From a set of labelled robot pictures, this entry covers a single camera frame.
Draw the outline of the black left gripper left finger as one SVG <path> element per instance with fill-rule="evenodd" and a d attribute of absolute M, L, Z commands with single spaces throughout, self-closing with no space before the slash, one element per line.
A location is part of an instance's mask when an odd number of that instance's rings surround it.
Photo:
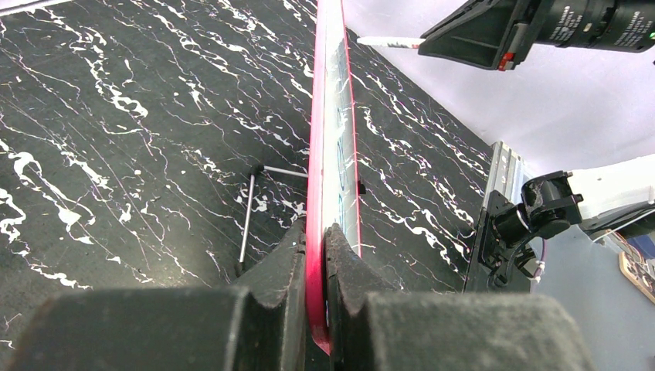
<path fill-rule="evenodd" d="M 219 288 L 110 289 L 50 298 L 10 370 L 302 370 L 305 223 Z"/>

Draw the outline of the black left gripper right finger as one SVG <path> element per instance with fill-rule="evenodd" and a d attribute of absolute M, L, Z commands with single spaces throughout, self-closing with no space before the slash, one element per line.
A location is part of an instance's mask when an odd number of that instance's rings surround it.
<path fill-rule="evenodd" d="M 333 370 L 593 370 L 573 318 L 534 294 L 397 290 L 324 235 Z"/>

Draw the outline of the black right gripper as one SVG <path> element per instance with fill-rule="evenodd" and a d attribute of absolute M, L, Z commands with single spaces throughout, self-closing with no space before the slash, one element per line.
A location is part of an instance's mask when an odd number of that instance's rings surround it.
<path fill-rule="evenodd" d="M 418 54 L 485 70 L 513 70 L 525 61 L 536 43 L 553 4 L 554 1 L 465 2 L 421 35 L 423 42 Z M 513 15 L 517 6 L 519 13 Z"/>

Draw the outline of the white whiteboard marker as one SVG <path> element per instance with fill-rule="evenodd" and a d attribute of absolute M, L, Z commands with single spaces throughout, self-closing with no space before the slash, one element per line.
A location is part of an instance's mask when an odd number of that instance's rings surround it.
<path fill-rule="evenodd" d="M 388 47 L 397 49 L 418 49 L 425 42 L 424 38 L 411 38 L 399 36 L 362 36 L 357 43 L 365 46 Z"/>

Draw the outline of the pink framed whiteboard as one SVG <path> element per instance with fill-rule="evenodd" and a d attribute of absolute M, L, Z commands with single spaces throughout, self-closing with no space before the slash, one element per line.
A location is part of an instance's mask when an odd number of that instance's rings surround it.
<path fill-rule="evenodd" d="M 314 343 L 331 351 L 324 292 L 326 243 L 333 225 L 341 228 L 356 255 L 361 253 L 355 109 L 348 37 L 341 1 L 317 4 L 307 181 L 305 302 Z"/>

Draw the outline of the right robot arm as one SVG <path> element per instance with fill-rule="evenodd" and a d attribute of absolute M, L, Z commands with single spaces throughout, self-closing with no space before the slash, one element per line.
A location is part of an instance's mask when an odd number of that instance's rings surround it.
<path fill-rule="evenodd" d="M 642 53 L 654 45 L 651 0 L 468 1 L 422 34 L 418 53 L 512 70 L 535 44 Z"/>

